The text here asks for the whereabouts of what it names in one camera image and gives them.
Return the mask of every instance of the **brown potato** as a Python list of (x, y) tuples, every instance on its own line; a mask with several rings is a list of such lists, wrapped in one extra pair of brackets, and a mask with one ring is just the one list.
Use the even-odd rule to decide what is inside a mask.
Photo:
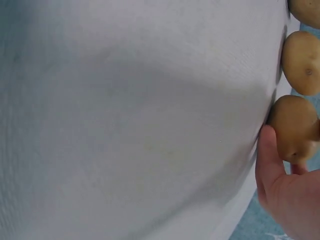
[(320, 93), (320, 40), (307, 31), (295, 31), (284, 41), (283, 73), (299, 94)]
[(278, 154), (284, 161), (303, 163), (317, 152), (319, 118), (313, 104), (303, 97), (280, 97), (271, 108), (267, 124), (275, 130)]
[(292, 15), (305, 25), (320, 29), (320, 0), (289, 0)]

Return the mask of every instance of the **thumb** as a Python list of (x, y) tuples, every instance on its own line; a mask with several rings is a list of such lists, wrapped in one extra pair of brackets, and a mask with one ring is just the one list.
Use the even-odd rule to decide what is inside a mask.
[(287, 174), (284, 163), (278, 155), (276, 132), (271, 126), (262, 127), (257, 148), (255, 169), (257, 185), (268, 194), (277, 179)]

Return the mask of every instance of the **potato skin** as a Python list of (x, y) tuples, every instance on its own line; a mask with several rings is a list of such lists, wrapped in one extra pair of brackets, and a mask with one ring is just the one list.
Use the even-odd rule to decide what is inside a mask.
[(313, 104), (300, 96), (285, 95), (272, 106), (267, 124), (276, 133), (279, 157), (303, 163), (318, 150), (320, 124)]

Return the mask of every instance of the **light blue tablecloth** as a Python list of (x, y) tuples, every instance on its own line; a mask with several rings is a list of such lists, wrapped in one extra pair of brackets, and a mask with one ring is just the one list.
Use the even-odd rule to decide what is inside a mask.
[[(300, 29), (311, 32), (320, 38), (320, 30), (303, 24), (301, 24)], [(292, 94), (299, 95), (294, 90), (292, 90)], [(318, 115), (320, 115), (320, 94), (305, 98), (314, 104)], [(308, 166), (310, 170), (320, 169), (320, 152), (308, 162)], [(281, 227), (261, 208), (257, 192), (255, 192), (247, 210), (229, 240), (291, 240), (291, 238), (287, 237)]]

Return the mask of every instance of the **hand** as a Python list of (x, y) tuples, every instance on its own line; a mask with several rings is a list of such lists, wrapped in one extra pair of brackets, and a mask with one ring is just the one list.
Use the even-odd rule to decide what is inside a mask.
[(287, 174), (268, 125), (259, 135), (255, 179), (260, 204), (289, 237), (320, 240), (320, 170), (308, 172), (300, 164)]

